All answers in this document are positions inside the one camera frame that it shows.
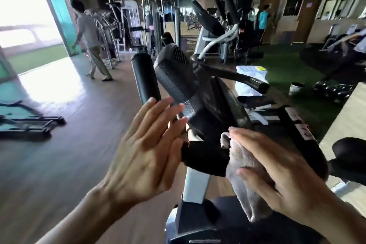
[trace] air vent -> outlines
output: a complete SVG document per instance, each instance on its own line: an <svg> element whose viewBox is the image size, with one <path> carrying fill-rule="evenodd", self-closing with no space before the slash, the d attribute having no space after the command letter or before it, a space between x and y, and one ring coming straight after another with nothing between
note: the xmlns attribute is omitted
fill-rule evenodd
<svg viewBox="0 0 366 244"><path fill-rule="evenodd" d="M172 58L174 61L176 61L182 65L185 65L185 66L189 65L188 58L185 56L184 52L181 51L181 49L179 47L173 48Z"/></svg>

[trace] dark window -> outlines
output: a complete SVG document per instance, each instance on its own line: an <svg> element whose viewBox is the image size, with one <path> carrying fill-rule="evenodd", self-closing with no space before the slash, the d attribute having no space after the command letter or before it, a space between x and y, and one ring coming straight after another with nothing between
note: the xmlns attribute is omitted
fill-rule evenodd
<svg viewBox="0 0 366 244"><path fill-rule="evenodd" d="M302 0L287 0L283 15L298 15Z"/></svg>

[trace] finger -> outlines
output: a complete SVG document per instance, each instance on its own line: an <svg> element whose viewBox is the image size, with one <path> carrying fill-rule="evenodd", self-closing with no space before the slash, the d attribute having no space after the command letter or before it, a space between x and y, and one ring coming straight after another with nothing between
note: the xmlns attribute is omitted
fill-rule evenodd
<svg viewBox="0 0 366 244"><path fill-rule="evenodd" d="M158 191L160 193L169 190L173 185L175 173L177 172L177 168L181 162L182 145L183 140L180 138L176 138L172 142L165 168L158 183Z"/></svg>
<svg viewBox="0 0 366 244"><path fill-rule="evenodd" d="M169 122L173 121L176 118L177 114L182 112L183 109L183 103L165 109L160 114L158 119L152 124L144 137L149 139L152 143L157 144L160 141L163 133L167 130Z"/></svg>
<svg viewBox="0 0 366 244"><path fill-rule="evenodd" d="M246 168L239 168L237 169L236 174L244 179L247 182L248 187L261 196L273 210L278 211L281 208L281 195L254 171Z"/></svg>
<svg viewBox="0 0 366 244"><path fill-rule="evenodd" d="M185 125L188 122L187 117L183 117L174 123L171 123L170 127L167 129L167 131L164 133L164 135L161 137L161 140L159 141L157 148L158 150L163 151L164 147L169 147L171 143L176 138L180 138L182 131L185 129Z"/></svg>
<svg viewBox="0 0 366 244"><path fill-rule="evenodd" d="M156 104L156 99L151 97L145 104L140 108L139 112L136 114L135 118L133 119L130 128L125 134L126 138L130 138L132 135L135 134L137 129L139 128L142 120L144 119L146 113Z"/></svg>
<svg viewBox="0 0 366 244"><path fill-rule="evenodd" d="M173 102L172 97L168 97L166 99L162 99L158 103L156 103L152 108L148 110L148 112L144 115L144 118L137 129L135 136L137 138L141 138L146 134L152 124L157 120L160 113L162 113L171 103Z"/></svg>
<svg viewBox="0 0 366 244"><path fill-rule="evenodd" d="M277 149L267 148L265 144L269 140L267 136L244 128L229 129L229 131L231 137L251 152L266 169L276 164L277 159L274 154Z"/></svg>

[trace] wooden door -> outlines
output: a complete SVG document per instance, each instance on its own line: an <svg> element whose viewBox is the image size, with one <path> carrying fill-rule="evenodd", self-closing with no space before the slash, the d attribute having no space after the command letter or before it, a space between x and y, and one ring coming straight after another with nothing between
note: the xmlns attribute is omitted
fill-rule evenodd
<svg viewBox="0 0 366 244"><path fill-rule="evenodd" d="M269 4L270 5L271 19L272 20L273 20L273 18L276 19L278 7L280 6L280 1L281 0L261 0L261 3L259 5L259 13L261 11L263 11L263 6L264 5ZM267 30L263 35L262 43L268 43L269 42L272 32L273 32L272 25L268 25Z"/></svg>
<svg viewBox="0 0 366 244"><path fill-rule="evenodd" d="M306 43L322 0L304 0L299 12L293 43Z"/></svg>

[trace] black hair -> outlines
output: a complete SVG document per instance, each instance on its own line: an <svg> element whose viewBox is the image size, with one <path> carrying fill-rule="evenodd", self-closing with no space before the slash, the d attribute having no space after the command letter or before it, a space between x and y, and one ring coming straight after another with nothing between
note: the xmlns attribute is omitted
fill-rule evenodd
<svg viewBox="0 0 366 244"><path fill-rule="evenodd" d="M80 0L71 0L71 7L80 13L84 13L85 11L85 6Z"/></svg>

